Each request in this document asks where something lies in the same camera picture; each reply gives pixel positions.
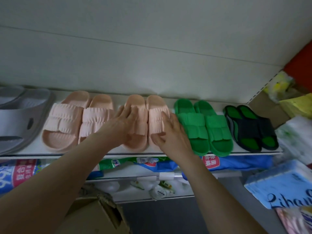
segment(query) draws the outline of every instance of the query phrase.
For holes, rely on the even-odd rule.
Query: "pair of green slippers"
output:
[[[270,119],[258,116],[245,105],[226,106],[223,113],[233,139],[243,149],[257,153],[262,148],[276,150],[279,147]]]
[[[210,150],[216,156],[228,156],[233,150],[232,135],[223,115],[217,115],[206,101],[194,104],[188,99],[178,99],[175,114],[188,135],[193,152],[199,156]]]

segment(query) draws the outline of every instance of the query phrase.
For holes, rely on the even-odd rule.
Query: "floor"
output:
[[[269,234],[286,234],[274,210],[266,209],[242,185],[239,177],[219,181]],[[209,233],[194,197],[123,204],[134,234]]]

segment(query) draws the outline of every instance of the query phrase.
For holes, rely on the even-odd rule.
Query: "pink slipper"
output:
[[[90,102],[88,92],[76,91],[60,104],[53,104],[42,133],[42,141],[49,150],[63,153],[78,144],[82,112]]]
[[[147,147],[147,119],[148,111],[146,110],[145,100],[141,95],[130,95],[126,105],[131,104],[132,107],[138,107],[138,117],[130,130],[131,139],[123,144],[128,150],[138,153],[142,152]]]
[[[90,106],[83,110],[78,143],[84,141],[90,134],[97,132],[114,114],[110,96],[106,94],[96,95]]]
[[[146,109],[149,111],[149,144],[153,149],[160,151],[152,141],[151,135],[159,134],[161,137],[165,135],[161,112],[170,117],[171,111],[163,98],[157,95],[151,95],[146,99]]]

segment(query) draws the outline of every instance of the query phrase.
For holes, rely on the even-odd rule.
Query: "pink slipper strap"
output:
[[[158,134],[164,131],[161,112],[165,112],[165,114],[170,117],[171,111],[167,107],[149,110],[149,135]]]
[[[83,110],[79,137],[88,137],[90,134],[97,132],[114,114],[112,109],[86,108]]]
[[[43,129],[78,135],[83,110],[83,107],[54,103]]]
[[[145,108],[139,108],[138,116],[133,123],[129,134],[146,135],[148,113],[149,111]]]

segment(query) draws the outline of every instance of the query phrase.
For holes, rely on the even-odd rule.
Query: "slide sandal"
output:
[[[255,120],[258,123],[262,147],[268,150],[276,150],[279,147],[275,130],[269,118],[260,117],[255,114],[249,107],[240,105],[237,107],[245,118]]]
[[[234,106],[226,106],[223,113],[236,143],[249,152],[260,152],[262,148],[258,123],[255,120],[246,119]]]
[[[219,157],[228,156],[233,150],[233,141],[224,115],[217,115],[212,106],[203,100],[196,102],[194,108],[205,116],[211,152]]]
[[[171,111],[166,105],[164,99],[157,95],[151,95],[146,99],[146,109],[149,111],[149,145],[160,151],[160,148],[154,144],[151,139],[152,134],[159,134],[164,136],[164,125],[162,121],[161,112],[165,112],[168,117],[170,117]]]
[[[174,103],[174,110],[188,135],[193,152],[199,156],[206,155],[209,152],[209,140],[204,115],[196,113],[191,101],[184,98]]]
[[[78,144],[82,112],[90,102],[88,92],[76,91],[60,104],[53,104],[42,133],[42,141],[49,150],[64,153]]]
[[[0,154],[14,153],[38,135],[52,100],[47,89],[26,90],[0,107]]]
[[[127,99],[126,105],[138,107],[138,116],[129,132],[131,139],[123,144],[123,146],[131,152],[142,152],[147,147],[147,131],[148,131],[148,111],[146,110],[145,100],[141,95],[133,94]]]
[[[90,134],[97,132],[114,114],[111,97],[106,94],[96,95],[90,106],[83,110],[78,143],[84,141]]]
[[[0,107],[16,100],[25,92],[24,87],[13,85],[0,89]]]

